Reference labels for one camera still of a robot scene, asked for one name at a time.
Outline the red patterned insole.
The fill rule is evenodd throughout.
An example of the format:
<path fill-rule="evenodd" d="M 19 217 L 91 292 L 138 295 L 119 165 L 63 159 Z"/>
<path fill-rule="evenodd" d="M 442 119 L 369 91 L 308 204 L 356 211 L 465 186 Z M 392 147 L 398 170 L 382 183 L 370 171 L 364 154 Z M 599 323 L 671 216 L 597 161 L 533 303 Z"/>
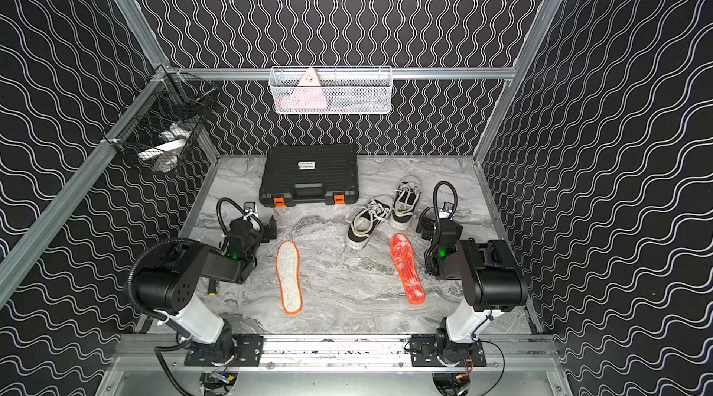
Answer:
<path fill-rule="evenodd" d="M 395 234 L 391 240 L 391 256 L 407 300 L 412 305 L 425 303 L 426 293 L 415 263 L 415 254 L 406 234 Z"/>

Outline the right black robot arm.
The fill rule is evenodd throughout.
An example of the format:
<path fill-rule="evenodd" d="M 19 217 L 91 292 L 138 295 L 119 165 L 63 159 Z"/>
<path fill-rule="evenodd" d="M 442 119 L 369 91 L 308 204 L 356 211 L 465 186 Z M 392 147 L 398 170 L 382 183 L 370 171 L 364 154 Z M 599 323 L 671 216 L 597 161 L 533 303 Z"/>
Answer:
<path fill-rule="evenodd" d="M 462 300 L 434 335 L 415 335 L 408 354 L 414 367 L 478 368 L 486 365 L 483 330 L 527 301 L 527 287 L 506 241 L 477 242 L 462 236 L 454 221 L 459 196 L 447 181 L 433 192 L 433 219 L 421 216 L 417 232 L 430 242 L 425 271 L 439 281 L 458 282 Z"/>

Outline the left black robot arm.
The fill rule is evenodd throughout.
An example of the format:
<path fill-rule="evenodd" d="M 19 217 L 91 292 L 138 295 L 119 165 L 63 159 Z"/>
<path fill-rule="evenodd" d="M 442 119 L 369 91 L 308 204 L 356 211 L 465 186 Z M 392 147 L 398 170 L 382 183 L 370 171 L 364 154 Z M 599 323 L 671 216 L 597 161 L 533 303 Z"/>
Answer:
<path fill-rule="evenodd" d="M 263 223 L 255 204 L 222 197 L 216 216 L 223 238 L 216 249 L 189 238 L 163 240 L 146 249 L 131 266 L 126 294 L 148 318 L 176 332 L 186 366 L 257 366 L 259 335 L 235 335 L 230 322 L 196 295 L 201 279 L 244 284 L 257 266 L 258 249 L 277 238 L 277 223 Z"/>

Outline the white insole orange edge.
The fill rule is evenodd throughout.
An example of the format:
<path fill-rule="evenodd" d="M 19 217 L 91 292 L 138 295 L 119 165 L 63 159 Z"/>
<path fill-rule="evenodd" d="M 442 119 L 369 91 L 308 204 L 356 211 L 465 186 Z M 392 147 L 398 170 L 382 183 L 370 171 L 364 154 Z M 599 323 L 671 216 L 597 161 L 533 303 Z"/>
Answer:
<path fill-rule="evenodd" d="M 284 312 L 295 315 L 302 311 L 303 296 L 300 284 L 300 253 L 292 241 L 283 242 L 276 256 L 276 273 L 280 284 Z"/>

